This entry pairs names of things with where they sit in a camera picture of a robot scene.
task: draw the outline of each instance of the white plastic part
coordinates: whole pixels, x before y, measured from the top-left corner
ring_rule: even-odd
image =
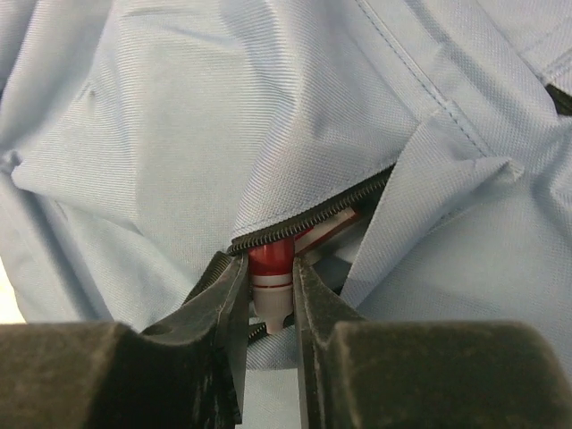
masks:
[[[359,214],[353,208],[348,207],[322,223],[298,234],[295,241],[296,255],[302,256],[309,250],[320,246],[358,219]]]
[[[294,311],[292,285],[279,288],[252,288],[254,310],[266,323],[266,332],[273,335],[282,330],[284,319]]]

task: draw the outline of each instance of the zipper teeth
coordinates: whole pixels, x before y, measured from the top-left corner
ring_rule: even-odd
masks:
[[[200,276],[198,279],[197,284],[190,292],[190,294],[185,298],[182,305],[184,306],[193,298],[195,298],[198,294],[200,294],[203,290],[208,289],[214,282],[218,280],[218,278],[223,275],[224,270],[229,266],[232,261],[232,257],[228,256],[223,252],[216,252],[211,259],[211,262],[208,263],[206,266],[203,275]]]
[[[287,316],[284,319],[283,329],[290,328],[292,325],[294,325],[295,320],[296,319],[294,318],[294,314]],[[268,334],[266,333],[266,323],[261,322],[259,324],[252,324],[250,325],[250,333],[248,334],[248,345],[251,346],[255,342],[260,341],[267,336]]]
[[[257,248],[278,240],[291,237],[322,223],[350,206],[354,206],[362,199],[377,190],[383,190],[389,180],[393,167],[390,167],[375,176],[361,181],[359,184],[345,190],[340,195],[332,197],[306,212],[291,217],[276,225],[243,235],[232,241],[227,253],[237,255],[249,248]]]

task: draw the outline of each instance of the zipper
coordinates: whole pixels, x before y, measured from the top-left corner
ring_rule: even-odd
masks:
[[[234,239],[227,253],[235,256],[249,248],[257,248],[300,234],[351,206],[357,206],[357,209],[362,211],[371,209],[372,204],[375,208],[392,170],[393,167],[383,170],[302,214]]]
[[[200,279],[198,279],[198,282],[193,288],[193,290],[182,302],[182,305],[184,306],[185,304],[187,304],[198,294],[200,294],[203,290],[208,289],[209,286],[211,286],[214,282],[216,282],[218,278],[221,275],[223,275],[224,270],[226,270],[226,268],[231,264],[231,261],[232,257],[227,255],[226,253],[216,252],[213,258],[211,259],[211,262],[209,262],[208,265],[206,266],[203,275],[201,275]]]
[[[214,254],[213,259],[211,259],[211,262],[206,267],[197,285],[185,298],[183,305],[216,282],[226,267],[231,263],[232,257],[241,252],[300,234],[326,221],[330,217],[335,216],[348,207],[356,208],[357,211],[363,215],[372,214],[377,207],[377,203],[387,185],[392,170],[393,166],[377,173],[369,179],[361,181],[357,185],[343,191],[341,194],[327,199],[302,214],[234,239],[226,253],[216,252]],[[339,295],[341,289],[335,290],[334,292]],[[284,328],[294,325],[294,320],[293,314],[286,317],[286,319],[284,319]],[[266,324],[264,322],[252,324],[248,332],[248,345],[250,346],[267,336]]]

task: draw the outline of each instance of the red cap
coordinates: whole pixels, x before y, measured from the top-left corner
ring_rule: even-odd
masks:
[[[289,237],[248,251],[248,266],[252,275],[283,275],[292,272],[294,238]]]

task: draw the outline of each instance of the light blue fabric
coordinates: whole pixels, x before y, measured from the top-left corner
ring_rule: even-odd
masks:
[[[572,375],[572,1],[4,0],[0,257],[31,322],[135,329],[216,250],[396,163],[342,297],[512,318]],[[292,367],[291,330],[250,368]],[[299,426],[248,371],[244,427]]]

